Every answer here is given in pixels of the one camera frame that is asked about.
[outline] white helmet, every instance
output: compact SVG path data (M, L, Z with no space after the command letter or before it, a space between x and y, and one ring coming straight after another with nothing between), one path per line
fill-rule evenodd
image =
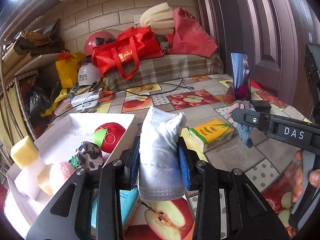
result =
M91 86L99 78L102 78L102 74L99 69L92 65L92 63L85 63L78 73L78 84L79 86Z

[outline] green tag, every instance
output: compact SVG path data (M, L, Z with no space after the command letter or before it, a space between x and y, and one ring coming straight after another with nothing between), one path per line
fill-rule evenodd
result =
M103 140L107 134L107 131L105 129L99 129L93 134L93 141L95 144L97 144L99 147L101 147Z
M77 168L77 166L78 166L78 158L77 157L74 157L74 156L71 157L71 165L73 167Z

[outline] pink fabric bag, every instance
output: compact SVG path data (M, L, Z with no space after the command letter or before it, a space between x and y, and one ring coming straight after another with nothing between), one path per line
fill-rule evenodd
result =
M202 29L196 18L189 12L177 8L173 11L175 33L166 35L171 48L169 54L192 54L211 57L218 46Z

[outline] keyring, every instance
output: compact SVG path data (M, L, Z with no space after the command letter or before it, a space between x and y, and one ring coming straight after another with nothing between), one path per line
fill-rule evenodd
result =
M106 140L106 137L107 137L108 134L112 134L112 135L113 135L114 140L113 140L112 143L108 143L107 140ZM108 131L107 131L107 134L106 134L106 136L104 137L104 141L105 141L107 144L113 144L113 143L116 141L116 137L115 137L115 135L114 135L113 133L108 133Z

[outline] white folded cloth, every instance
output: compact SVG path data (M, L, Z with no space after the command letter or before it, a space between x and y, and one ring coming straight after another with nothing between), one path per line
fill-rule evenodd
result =
M166 201L184 195L177 141L185 125L183 112L177 115L150 107L140 135L138 188L142 200Z

